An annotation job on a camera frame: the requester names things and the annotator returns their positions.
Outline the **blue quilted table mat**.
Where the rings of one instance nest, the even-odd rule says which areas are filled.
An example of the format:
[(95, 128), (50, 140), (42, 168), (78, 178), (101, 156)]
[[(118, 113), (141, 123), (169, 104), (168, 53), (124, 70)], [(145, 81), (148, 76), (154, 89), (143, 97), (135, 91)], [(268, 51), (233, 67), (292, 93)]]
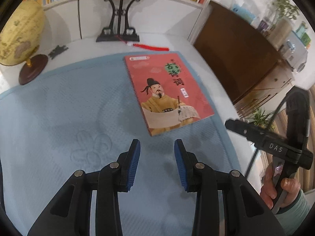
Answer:
[(5, 211), (26, 235), (78, 169), (98, 171), (140, 140), (134, 185), (119, 195), (124, 235), (190, 235), (195, 194), (181, 186), (173, 145), (215, 170), (239, 169), (218, 114), (150, 136), (123, 54), (85, 60), (43, 74), (1, 95)]

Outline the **blue tissue box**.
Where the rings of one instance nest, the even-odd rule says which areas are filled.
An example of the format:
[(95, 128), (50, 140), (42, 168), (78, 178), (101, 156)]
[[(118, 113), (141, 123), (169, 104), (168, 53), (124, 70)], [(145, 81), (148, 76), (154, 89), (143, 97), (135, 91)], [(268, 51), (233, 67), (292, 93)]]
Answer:
[(245, 9), (237, 4), (232, 5), (231, 11), (233, 11), (235, 14), (237, 14), (240, 18), (244, 19), (249, 24), (251, 24), (256, 19), (256, 16), (252, 14), (248, 9)]

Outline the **dark wooden cabinet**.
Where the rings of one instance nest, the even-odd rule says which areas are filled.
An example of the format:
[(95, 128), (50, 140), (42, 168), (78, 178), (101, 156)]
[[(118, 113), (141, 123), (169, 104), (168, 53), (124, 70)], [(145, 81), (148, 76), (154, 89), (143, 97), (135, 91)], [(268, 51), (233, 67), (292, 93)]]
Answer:
[(231, 10), (211, 1), (194, 47), (208, 63), (238, 115), (247, 117), (287, 87), (293, 75), (279, 52)]

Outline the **small black metal ornament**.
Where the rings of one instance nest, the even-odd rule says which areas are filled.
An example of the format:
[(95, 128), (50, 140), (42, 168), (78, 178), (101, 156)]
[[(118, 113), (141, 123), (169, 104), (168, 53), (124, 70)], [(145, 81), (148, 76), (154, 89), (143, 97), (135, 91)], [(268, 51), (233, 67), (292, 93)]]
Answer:
[(49, 54), (48, 56), (50, 57), (51, 60), (53, 60), (56, 56), (62, 54), (68, 50), (68, 47), (66, 45), (57, 45)]

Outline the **small green floor plant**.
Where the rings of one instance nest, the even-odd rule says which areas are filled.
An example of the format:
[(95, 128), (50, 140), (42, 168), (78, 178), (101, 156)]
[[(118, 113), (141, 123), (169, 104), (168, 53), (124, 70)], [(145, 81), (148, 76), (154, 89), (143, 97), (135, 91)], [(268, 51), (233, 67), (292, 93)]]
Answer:
[(274, 124), (272, 123), (268, 127), (270, 120), (274, 114), (274, 111), (266, 113), (265, 110), (258, 108), (249, 117), (247, 117), (247, 122), (254, 124), (260, 128), (268, 128), (269, 131), (274, 131)]

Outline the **potted plant in grey vase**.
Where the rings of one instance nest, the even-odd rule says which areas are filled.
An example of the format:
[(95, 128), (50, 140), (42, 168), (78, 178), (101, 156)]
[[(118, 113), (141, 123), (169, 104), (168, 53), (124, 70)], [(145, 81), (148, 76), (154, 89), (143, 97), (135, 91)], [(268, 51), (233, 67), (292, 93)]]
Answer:
[(293, 29), (294, 21), (299, 16), (299, 8), (291, 0), (273, 0), (272, 20), (268, 41), (279, 50), (285, 39)]

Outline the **antique yellow desk globe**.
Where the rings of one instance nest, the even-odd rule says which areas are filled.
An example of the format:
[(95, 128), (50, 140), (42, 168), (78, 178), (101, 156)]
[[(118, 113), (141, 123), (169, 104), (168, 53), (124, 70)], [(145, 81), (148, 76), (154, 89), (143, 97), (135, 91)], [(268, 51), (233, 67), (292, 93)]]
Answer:
[(23, 63), (19, 84), (33, 81), (46, 67), (48, 56), (35, 53), (39, 49), (45, 25), (45, 12), (36, 1), (23, 1), (1, 31), (1, 65)]

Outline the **coral red book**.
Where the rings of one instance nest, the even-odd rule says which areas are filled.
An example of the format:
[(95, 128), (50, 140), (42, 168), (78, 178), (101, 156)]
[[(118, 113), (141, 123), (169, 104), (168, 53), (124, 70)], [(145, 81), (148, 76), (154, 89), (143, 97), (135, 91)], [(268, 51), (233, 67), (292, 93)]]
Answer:
[(127, 55), (124, 60), (151, 136), (214, 115), (179, 54)]

